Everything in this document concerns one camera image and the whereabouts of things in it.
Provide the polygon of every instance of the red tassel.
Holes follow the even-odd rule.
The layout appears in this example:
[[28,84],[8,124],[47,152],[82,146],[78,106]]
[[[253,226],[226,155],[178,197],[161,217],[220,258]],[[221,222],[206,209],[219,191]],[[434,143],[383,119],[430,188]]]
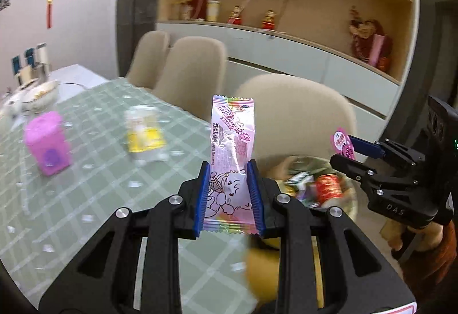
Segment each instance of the red tassel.
[[48,29],[50,29],[51,25],[52,25],[52,21],[51,21],[52,5],[53,5],[53,1],[52,0],[48,0],[48,20],[47,20],[47,28]]

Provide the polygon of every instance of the pink candy wrapper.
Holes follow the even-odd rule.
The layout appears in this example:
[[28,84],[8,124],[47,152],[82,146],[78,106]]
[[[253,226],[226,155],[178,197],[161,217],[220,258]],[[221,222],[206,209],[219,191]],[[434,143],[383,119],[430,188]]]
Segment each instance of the pink candy wrapper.
[[254,138],[254,101],[214,96],[204,230],[258,233],[246,181]]

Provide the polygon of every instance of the screw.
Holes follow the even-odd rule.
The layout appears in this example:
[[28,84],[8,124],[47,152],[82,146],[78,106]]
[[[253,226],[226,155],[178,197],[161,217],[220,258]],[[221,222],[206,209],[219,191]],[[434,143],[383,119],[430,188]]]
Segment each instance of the screw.
[[343,212],[339,207],[331,207],[329,209],[329,214],[333,217],[340,217],[343,214]]
[[286,204],[286,203],[289,203],[290,200],[291,198],[287,194],[278,194],[277,195],[277,202],[279,203]]
[[178,204],[181,204],[182,201],[183,201],[183,198],[180,197],[179,195],[172,195],[169,198],[169,203],[173,204],[174,206],[177,206]]
[[119,208],[116,211],[116,217],[117,218],[125,218],[129,215],[129,209],[128,208]]

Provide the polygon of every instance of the dining table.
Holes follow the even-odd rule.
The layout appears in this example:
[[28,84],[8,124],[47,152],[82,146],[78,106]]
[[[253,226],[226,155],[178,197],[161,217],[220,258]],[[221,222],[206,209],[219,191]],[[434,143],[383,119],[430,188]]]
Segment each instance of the dining table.
[[[125,78],[106,80],[80,65],[51,73],[60,97],[72,164],[44,176],[23,140],[24,120],[0,138],[0,259],[25,297],[40,298],[80,248],[118,209],[140,211],[178,193],[210,158],[210,124]],[[161,161],[136,161],[127,150],[125,111],[155,107],[166,140]],[[142,243],[134,308],[140,306],[146,243]],[[202,232],[179,240],[184,314],[250,313],[242,234]]]

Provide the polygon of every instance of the red can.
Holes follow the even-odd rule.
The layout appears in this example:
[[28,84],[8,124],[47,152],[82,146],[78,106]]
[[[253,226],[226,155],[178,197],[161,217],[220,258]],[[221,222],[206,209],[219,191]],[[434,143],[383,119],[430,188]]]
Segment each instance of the red can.
[[323,208],[340,204],[340,198],[343,195],[337,175],[320,175],[315,185],[317,186],[317,200]]

